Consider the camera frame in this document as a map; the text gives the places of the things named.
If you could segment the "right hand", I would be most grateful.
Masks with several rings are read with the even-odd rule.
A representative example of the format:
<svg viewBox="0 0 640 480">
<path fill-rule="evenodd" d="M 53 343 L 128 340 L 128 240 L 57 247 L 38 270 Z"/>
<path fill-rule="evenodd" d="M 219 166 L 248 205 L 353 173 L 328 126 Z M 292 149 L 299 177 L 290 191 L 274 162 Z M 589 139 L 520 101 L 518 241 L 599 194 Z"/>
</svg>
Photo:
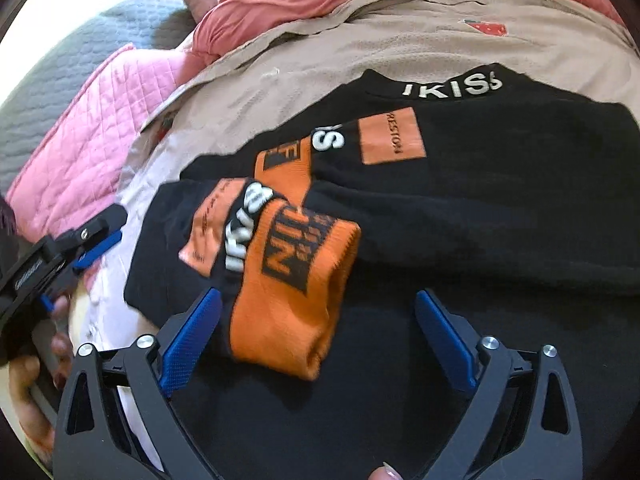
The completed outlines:
<svg viewBox="0 0 640 480">
<path fill-rule="evenodd" d="M 402 477 L 390 464 L 382 463 L 369 474 L 368 480 L 402 480 Z"/>
</svg>

